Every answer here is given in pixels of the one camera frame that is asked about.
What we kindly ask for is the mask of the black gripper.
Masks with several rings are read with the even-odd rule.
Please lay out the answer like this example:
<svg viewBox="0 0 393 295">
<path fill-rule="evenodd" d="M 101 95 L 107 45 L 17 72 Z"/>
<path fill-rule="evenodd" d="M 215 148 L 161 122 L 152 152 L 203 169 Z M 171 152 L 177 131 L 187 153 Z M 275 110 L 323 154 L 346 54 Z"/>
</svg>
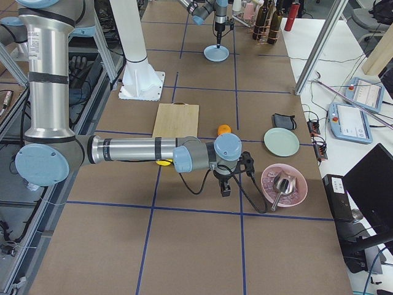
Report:
<svg viewBox="0 0 393 295">
<path fill-rule="evenodd" d="M 222 39 L 222 33 L 225 31 L 225 25 L 226 22 L 224 23 L 219 23 L 215 22 L 214 23 L 214 31 L 216 32 L 216 40 L 217 40 L 217 48 L 220 48 L 221 45 L 221 39 Z"/>
<path fill-rule="evenodd" d="M 230 168 L 216 169 L 213 171 L 213 174 L 219 180 L 221 196 L 229 197 L 231 194 L 229 181 L 235 176 L 234 171 Z"/>
</svg>

